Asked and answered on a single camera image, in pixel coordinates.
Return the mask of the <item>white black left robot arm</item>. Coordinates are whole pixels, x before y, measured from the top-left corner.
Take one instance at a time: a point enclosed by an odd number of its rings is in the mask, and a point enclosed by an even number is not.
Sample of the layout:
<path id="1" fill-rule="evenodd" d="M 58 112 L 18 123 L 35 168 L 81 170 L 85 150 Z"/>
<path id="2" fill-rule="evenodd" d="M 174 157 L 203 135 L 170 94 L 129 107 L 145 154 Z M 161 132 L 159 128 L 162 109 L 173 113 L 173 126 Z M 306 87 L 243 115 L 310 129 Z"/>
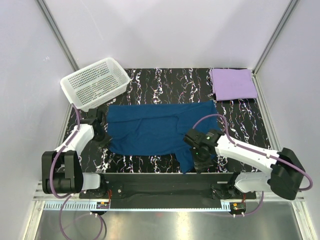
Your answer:
<path id="1" fill-rule="evenodd" d="M 77 194 L 88 191 L 97 198 L 108 193 L 108 186 L 98 173 L 83 173 L 79 157 L 91 141 L 98 149 L 107 149 L 112 137 L 102 123 L 105 114 L 89 109 L 84 119 L 76 112 L 77 125 L 66 140 L 55 150 L 46 151 L 41 157 L 42 190 L 59 198 L 61 194 Z"/>

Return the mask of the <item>blue t shirt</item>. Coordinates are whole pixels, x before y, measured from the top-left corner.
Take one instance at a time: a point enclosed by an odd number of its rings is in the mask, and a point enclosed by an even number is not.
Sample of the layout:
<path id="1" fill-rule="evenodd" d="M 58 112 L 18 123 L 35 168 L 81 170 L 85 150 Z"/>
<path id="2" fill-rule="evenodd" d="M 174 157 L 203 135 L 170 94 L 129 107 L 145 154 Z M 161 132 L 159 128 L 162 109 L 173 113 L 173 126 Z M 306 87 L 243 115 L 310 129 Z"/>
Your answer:
<path id="1" fill-rule="evenodd" d="M 125 156 L 174 154 L 183 173 L 194 167 L 185 134 L 195 126 L 201 133 L 218 129 L 212 100 L 184 104 L 111 105 L 107 113 L 109 150 Z"/>

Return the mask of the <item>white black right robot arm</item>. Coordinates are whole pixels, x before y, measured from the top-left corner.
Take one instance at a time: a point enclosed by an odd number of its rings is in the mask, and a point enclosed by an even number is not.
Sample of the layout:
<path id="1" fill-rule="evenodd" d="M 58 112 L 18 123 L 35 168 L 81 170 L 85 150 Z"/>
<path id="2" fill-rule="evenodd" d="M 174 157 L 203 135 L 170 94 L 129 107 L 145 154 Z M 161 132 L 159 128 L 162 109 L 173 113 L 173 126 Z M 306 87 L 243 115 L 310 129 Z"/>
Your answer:
<path id="1" fill-rule="evenodd" d="M 284 147 L 281 151 L 264 149 L 214 129 L 202 133 L 191 128 L 183 140 L 190 146 L 197 173 L 204 172 L 210 166 L 213 155 L 231 158 L 258 170 L 232 176 L 226 189 L 232 198 L 239 198 L 248 192 L 273 192 L 292 201 L 300 190 L 305 170 L 289 148 Z"/>

